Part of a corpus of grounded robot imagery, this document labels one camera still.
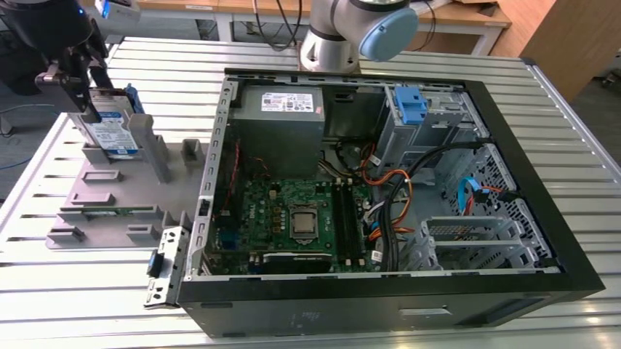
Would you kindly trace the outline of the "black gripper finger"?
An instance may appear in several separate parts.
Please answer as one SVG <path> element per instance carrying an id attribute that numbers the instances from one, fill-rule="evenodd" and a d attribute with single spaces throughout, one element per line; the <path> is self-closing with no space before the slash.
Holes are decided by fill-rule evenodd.
<path id="1" fill-rule="evenodd" d="M 79 113 L 87 122 L 102 117 L 91 100 L 91 81 L 80 78 L 80 45 L 64 48 L 48 62 L 48 70 L 36 77 L 36 86 L 64 113 Z"/>
<path id="2" fill-rule="evenodd" d="M 98 32 L 80 32 L 80 78 L 94 80 L 96 87 L 112 89 L 106 58 L 108 50 Z"/>

